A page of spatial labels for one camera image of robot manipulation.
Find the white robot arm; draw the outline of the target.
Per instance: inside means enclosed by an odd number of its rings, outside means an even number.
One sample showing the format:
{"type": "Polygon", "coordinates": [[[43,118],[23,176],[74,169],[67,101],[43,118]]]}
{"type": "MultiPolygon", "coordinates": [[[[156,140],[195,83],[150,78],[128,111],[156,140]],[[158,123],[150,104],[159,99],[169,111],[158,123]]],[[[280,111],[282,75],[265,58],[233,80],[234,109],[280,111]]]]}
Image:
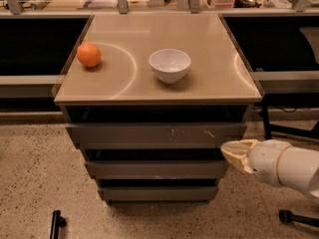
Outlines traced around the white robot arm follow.
{"type": "Polygon", "coordinates": [[[288,187],[319,204],[319,152],[287,141],[245,139],[221,146],[224,158],[242,173],[275,187],[288,187]]]}

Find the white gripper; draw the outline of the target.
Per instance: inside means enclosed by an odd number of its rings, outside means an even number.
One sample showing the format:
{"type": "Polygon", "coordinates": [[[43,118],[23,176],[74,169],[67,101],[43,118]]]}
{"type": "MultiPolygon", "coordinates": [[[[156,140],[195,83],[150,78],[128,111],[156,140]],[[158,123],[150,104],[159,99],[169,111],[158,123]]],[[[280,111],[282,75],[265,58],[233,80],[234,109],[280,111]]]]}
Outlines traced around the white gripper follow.
{"type": "Polygon", "coordinates": [[[240,172],[253,173],[261,183],[280,187],[277,165],[289,147],[291,144],[286,141],[245,139],[228,141],[221,146],[221,150],[226,153],[225,159],[240,172]]]}

